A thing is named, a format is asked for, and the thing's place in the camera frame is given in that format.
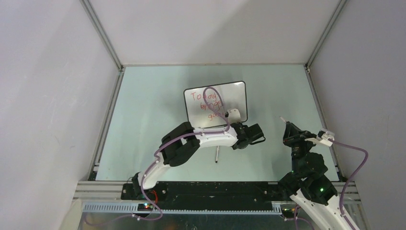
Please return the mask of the white board black frame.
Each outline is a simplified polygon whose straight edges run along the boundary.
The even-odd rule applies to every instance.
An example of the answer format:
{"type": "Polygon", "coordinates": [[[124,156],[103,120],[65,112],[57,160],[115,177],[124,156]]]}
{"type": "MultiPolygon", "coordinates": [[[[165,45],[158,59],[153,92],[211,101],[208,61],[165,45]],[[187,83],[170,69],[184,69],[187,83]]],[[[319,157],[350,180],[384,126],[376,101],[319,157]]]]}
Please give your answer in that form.
{"type": "MultiPolygon", "coordinates": [[[[206,91],[207,102],[217,112],[225,116],[229,110],[238,110],[240,121],[248,120],[248,108],[246,97],[246,84],[244,81],[235,81],[223,84],[213,85],[216,90],[208,89],[206,91]]],[[[203,91],[205,86],[199,88],[190,88],[184,91],[184,101],[188,121],[193,127],[209,128],[225,126],[226,121],[216,115],[205,104],[203,91]]]]}

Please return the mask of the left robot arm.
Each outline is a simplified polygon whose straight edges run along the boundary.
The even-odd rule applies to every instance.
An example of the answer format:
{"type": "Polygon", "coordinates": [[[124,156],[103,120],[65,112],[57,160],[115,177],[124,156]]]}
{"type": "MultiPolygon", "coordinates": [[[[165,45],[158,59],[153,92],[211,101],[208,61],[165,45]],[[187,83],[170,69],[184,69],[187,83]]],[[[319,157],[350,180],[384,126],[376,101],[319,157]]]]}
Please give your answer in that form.
{"type": "Polygon", "coordinates": [[[224,127],[197,128],[184,122],[165,135],[154,153],[154,161],[132,178],[133,194],[136,199],[147,199],[159,178],[170,168],[186,163],[202,148],[231,147],[242,150],[266,140],[259,124],[247,126],[234,122],[224,127]]]}

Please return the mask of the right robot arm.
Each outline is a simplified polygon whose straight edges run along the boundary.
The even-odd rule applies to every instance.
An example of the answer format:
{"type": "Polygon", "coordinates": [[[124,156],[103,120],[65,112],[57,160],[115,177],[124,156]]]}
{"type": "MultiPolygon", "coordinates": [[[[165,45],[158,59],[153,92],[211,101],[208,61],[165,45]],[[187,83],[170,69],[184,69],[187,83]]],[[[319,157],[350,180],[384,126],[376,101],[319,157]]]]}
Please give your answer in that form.
{"type": "Polygon", "coordinates": [[[344,208],[344,193],[325,176],[323,156],[311,152],[316,145],[331,147],[334,133],[321,129],[314,134],[286,121],[282,142],[291,149],[292,169],[278,181],[279,196],[294,201],[322,230],[359,229],[344,208]]]}

